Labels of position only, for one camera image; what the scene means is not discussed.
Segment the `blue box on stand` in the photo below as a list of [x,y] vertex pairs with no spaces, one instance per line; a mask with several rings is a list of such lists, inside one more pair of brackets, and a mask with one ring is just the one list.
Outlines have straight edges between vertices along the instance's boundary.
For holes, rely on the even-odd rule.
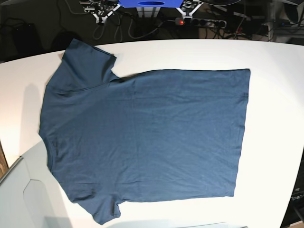
[[118,1],[124,8],[137,8],[137,7],[165,7],[177,8],[183,0],[119,0]]

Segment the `grey panel at table corner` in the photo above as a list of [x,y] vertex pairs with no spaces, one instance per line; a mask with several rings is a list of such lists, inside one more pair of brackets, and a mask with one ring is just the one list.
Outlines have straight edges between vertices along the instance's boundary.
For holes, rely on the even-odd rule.
[[45,184],[30,177],[20,157],[0,179],[2,228],[71,228],[68,217],[58,216]]

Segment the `dark blue T-shirt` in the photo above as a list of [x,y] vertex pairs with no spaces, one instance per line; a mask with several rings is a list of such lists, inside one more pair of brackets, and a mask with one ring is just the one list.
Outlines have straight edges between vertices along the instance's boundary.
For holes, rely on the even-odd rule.
[[46,85],[39,136],[68,199],[102,225],[126,201],[232,197],[250,70],[120,78],[115,61],[74,39]]

